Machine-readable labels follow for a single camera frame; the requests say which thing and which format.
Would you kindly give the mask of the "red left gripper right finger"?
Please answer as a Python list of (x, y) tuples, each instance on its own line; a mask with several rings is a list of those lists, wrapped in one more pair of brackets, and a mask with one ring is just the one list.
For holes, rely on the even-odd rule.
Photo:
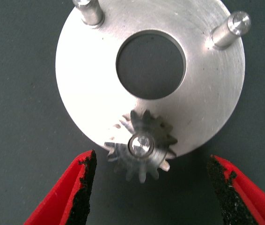
[(211, 155), (207, 171), (225, 225), (265, 225), (265, 192), (230, 161)]

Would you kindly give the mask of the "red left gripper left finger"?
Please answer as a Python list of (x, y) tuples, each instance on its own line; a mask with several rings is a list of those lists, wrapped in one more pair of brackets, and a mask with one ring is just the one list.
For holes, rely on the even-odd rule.
[(94, 150), (79, 154), (40, 202), (26, 225), (85, 225), (97, 159)]

